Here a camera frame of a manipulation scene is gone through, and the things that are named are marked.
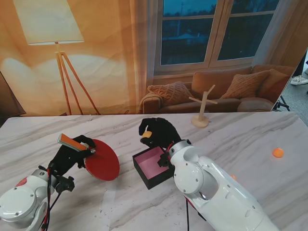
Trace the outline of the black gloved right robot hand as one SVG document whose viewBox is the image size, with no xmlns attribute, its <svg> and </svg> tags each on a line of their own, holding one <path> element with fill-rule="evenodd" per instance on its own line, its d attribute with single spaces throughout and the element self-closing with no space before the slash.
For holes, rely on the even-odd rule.
<svg viewBox="0 0 308 231">
<path fill-rule="evenodd" d="M 150 131 L 150 137 L 141 138 L 141 143 L 150 148 L 160 146 L 167 149 L 171 144 L 182 141 L 176 128 L 164 118 L 144 118 L 139 125 L 139 135 L 142 136 L 144 132 Z"/>
</svg>

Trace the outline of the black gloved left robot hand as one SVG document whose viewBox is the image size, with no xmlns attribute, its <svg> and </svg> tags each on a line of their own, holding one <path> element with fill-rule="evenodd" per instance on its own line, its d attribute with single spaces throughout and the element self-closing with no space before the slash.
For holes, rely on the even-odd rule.
<svg viewBox="0 0 308 231">
<path fill-rule="evenodd" d="M 85 168 L 84 159 L 93 155 L 90 149 L 76 151 L 62 145 L 55 157 L 50 161 L 48 168 L 54 176 L 63 176 L 75 164 L 78 168 Z"/>
</svg>

